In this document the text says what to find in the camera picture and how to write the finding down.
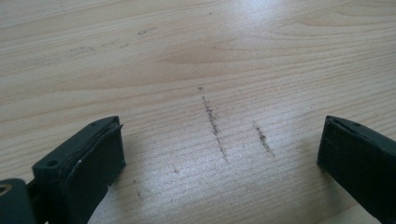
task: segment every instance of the dark mark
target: dark mark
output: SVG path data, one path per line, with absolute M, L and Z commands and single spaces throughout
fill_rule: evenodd
M 210 108 L 209 103 L 207 102 L 207 100 L 205 99 L 204 96 L 202 97 L 202 101 L 205 105 L 206 114 L 207 114 L 207 117 L 209 118 L 209 122 L 212 125 L 212 133 L 216 136 L 216 140 L 218 141 L 220 152 L 223 155 L 223 159 L 226 162 L 228 162 L 227 152 L 226 152 L 225 148 L 223 148 L 223 146 L 219 140 L 219 137 L 218 137 L 219 127 L 218 127 L 218 124 L 216 123 L 218 116 L 215 113 L 213 113 L 213 109 Z
M 62 8 L 63 12 L 66 12 L 66 10 L 64 9 L 64 4 L 62 3 L 62 0 L 61 0 L 61 8 Z
M 157 29 L 157 27 L 151 27 L 151 28 L 148 28 L 147 30 L 142 30 L 142 31 L 140 31 L 140 32 L 137 33 L 137 34 L 138 34 L 138 35 L 145 35 L 147 32 L 153 31 L 153 30 L 155 30 L 155 29 Z
M 257 134 L 259 135 L 260 138 L 260 142 L 262 143 L 262 147 L 271 154 L 271 156 L 275 156 L 274 151 L 270 148 L 270 146 L 268 146 L 267 144 L 267 140 L 266 137 L 264 135 L 264 133 L 262 132 L 262 129 L 259 127 L 259 125 L 257 125 L 255 122 L 253 122 L 253 128 L 256 129 Z
M 139 191 L 139 190 L 136 190 L 136 194 L 137 194 L 137 197 L 138 197 L 139 199 L 141 199 L 141 198 L 140 198 L 140 191 Z
M 209 118 L 210 124 L 212 125 L 213 134 L 215 136 L 218 136 L 219 128 L 218 128 L 218 124 L 216 123 L 217 116 L 216 116 L 216 114 L 215 115 L 213 114 L 213 110 L 209 107 L 209 104 L 207 103 L 207 100 L 205 99 L 204 96 L 202 97 L 202 100 L 205 105 L 207 117 Z
M 120 47 L 120 49 L 125 49 L 126 47 L 128 47 L 129 46 L 129 44 L 124 44 L 124 45 L 122 45 L 121 47 Z

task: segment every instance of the table surface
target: table surface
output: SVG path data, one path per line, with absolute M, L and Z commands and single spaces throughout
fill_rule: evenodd
M 119 115 L 90 223 L 377 223 L 316 165 L 326 115 L 396 139 L 392 0 L 0 2 L 0 179 Z

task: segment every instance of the pencil mark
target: pencil mark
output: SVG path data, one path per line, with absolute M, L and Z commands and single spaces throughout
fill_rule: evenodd
M 63 12 L 66 12 L 66 10 L 64 9 L 64 4 L 62 3 L 62 0 L 61 0 L 61 9 Z
M 262 129 L 257 125 L 256 122 L 253 122 L 253 128 L 256 129 L 257 134 L 259 135 L 260 142 L 262 143 L 262 147 L 269 153 L 271 154 L 272 157 L 275 157 L 274 151 L 270 148 L 270 146 L 267 144 L 267 138 L 265 137 L 264 133 L 262 132 Z
M 138 197 L 139 199 L 142 199 L 142 198 L 140 197 L 140 191 L 139 191 L 139 190 L 136 190 L 136 194 L 137 194 L 137 197 Z
M 209 103 L 205 99 L 205 97 L 202 97 L 202 100 L 204 102 L 204 106 L 206 109 L 206 114 L 207 117 L 209 118 L 209 122 L 212 125 L 212 132 L 215 136 L 218 136 L 219 134 L 219 127 L 218 124 L 216 123 L 216 119 L 218 118 L 216 114 L 213 113 L 213 109 L 210 108 Z
M 157 27 L 151 27 L 151 28 L 148 28 L 148 29 L 146 29 L 146 30 L 140 31 L 140 32 L 137 33 L 137 34 L 138 34 L 138 35 L 145 35 L 147 32 L 153 31 L 153 30 L 155 30 L 155 29 L 157 29 Z
M 206 114 L 207 114 L 207 117 L 209 118 L 210 125 L 212 126 L 212 133 L 216 136 L 216 141 L 218 142 L 220 152 L 223 155 L 223 159 L 228 163 L 227 151 L 222 146 L 222 143 L 220 142 L 220 139 L 219 139 L 219 126 L 217 124 L 218 115 L 213 112 L 212 108 L 210 108 L 209 103 L 205 99 L 204 96 L 202 97 L 202 101 L 204 103 Z
M 180 174 L 180 171 L 174 166 L 174 173 L 175 174 Z
M 124 44 L 124 45 L 120 46 L 120 49 L 125 49 L 128 46 L 129 46 L 129 44 Z

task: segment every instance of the clamp jaw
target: clamp jaw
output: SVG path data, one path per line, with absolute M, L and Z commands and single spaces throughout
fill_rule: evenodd
M 99 119 L 38 161 L 28 185 L 0 181 L 0 223 L 87 223 L 125 166 L 120 129 Z
M 359 123 L 327 117 L 318 165 L 381 223 L 396 223 L 396 142 Z

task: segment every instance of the wooden table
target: wooden table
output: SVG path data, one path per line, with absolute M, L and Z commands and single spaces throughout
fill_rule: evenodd
M 119 115 L 91 223 L 377 223 L 316 165 L 326 115 L 396 139 L 392 0 L 0 2 L 0 179 Z

